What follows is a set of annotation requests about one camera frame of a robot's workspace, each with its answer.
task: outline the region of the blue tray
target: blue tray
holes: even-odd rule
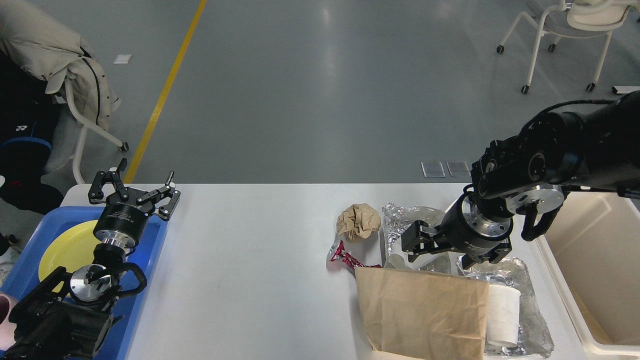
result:
[[[40,283],[38,279],[40,259],[53,240],[77,224],[98,219],[103,209],[102,207],[65,206],[46,214],[22,251],[13,270],[0,287],[0,291],[18,300],[24,298]],[[136,247],[136,252],[128,257],[128,261],[140,266],[148,282],[151,282],[165,235],[166,222],[158,217],[151,217],[140,244]],[[138,281],[131,272],[128,272],[120,283],[124,289],[133,289],[138,285]],[[94,360],[125,359],[146,294],[145,290],[137,296],[120,299],[116,303],[112,311],[113,316],[124,315],[125,317],[111,328],[102,349]]]

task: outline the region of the black bag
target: black bag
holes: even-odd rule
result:
[[[46,86],[0,52],[0,197],[42,214],[62,202],[59,191],[40,182],[61,106],[45,94]]]

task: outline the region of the black cable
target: black cable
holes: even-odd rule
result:
[[[536,120],[538,120],[538,118],[540,118],[542,115],[550,112],[551,110],[562,108],[563,106],[574,105],[574,104],[609,105],[609,104],[613,104],[614,102],[616,102],[616,101],[615,100],[605,100],[605,99],[600,99],[600,100],[573,100],[573,101],[561,102],[559,104],[555,104],[553,106],[549,106],[548,108],[546,108],[546,109],[542,110],[541,112],[539,112],[536,116],[534,116],[531,120],[529,120],[525,124],[525,126],[523,128],[529,127]]]

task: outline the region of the white paper roll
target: white paper roll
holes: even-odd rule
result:
[[[6,351],[13,344],[13,332],[15,332],[15,324],[9,322],[9,314],[18,300],[0,292],[0,350]]]
[[[489,284],[486,342],[499,347],[518,343],[520,292],[502,284]]]

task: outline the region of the white table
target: white table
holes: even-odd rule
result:
[[[88,187],[73,187],[62,205],[88,205]],[[182,197],[128,359],[410,359],[371,350],[354,277],[326,262],[335,222],[354,203],[444,209],[462,187],[178,184]],[[521,228],[521,217],[515,222]],[[538,247],[519,231],[512,242],[556,345],[550,359],[586,359]],[[379,244],[368,246],[360,260],[379,263]]]

